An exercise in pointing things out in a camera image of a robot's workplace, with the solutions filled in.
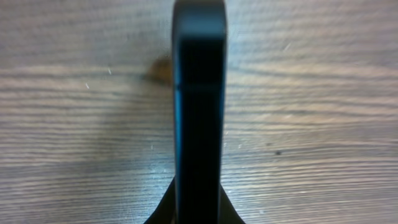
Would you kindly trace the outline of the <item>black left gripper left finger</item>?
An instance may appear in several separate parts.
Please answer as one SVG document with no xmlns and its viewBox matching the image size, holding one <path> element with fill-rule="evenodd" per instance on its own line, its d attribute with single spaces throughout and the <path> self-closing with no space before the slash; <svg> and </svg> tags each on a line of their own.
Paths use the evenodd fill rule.
<svg viewBox="0 0 398 224">
<path fill-rule="evenodd" d="M 175 179 L 172 179 L 158 206 L 144 224 L 174 224 L 175 204 Z"/>
</svg>

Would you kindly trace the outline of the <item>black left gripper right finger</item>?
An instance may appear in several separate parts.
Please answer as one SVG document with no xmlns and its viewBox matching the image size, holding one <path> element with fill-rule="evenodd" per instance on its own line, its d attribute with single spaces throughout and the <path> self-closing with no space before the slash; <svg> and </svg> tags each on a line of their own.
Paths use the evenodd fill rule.
<svg viewBox="0 0 398 224">
<path fill-rule="evenodd" d="M 234 209 L 233 204 L 229 200 L 224 188 L 220 187 L 220 217 L 219 224 L 245 224 L 243 219 Z"/>
</svg>

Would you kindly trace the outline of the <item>blue Galaxy smartphone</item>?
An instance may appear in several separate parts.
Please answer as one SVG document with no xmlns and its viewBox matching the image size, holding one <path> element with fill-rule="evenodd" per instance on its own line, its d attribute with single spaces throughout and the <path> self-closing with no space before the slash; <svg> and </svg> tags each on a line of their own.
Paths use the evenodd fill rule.
<svg viewBox="0 0 398 224">
<path fill-rule="evenodd" d="M 224 1 L 176 1 L 172 23 L 177 223 L 218 223 L 226 80 Z"/>
</svg>

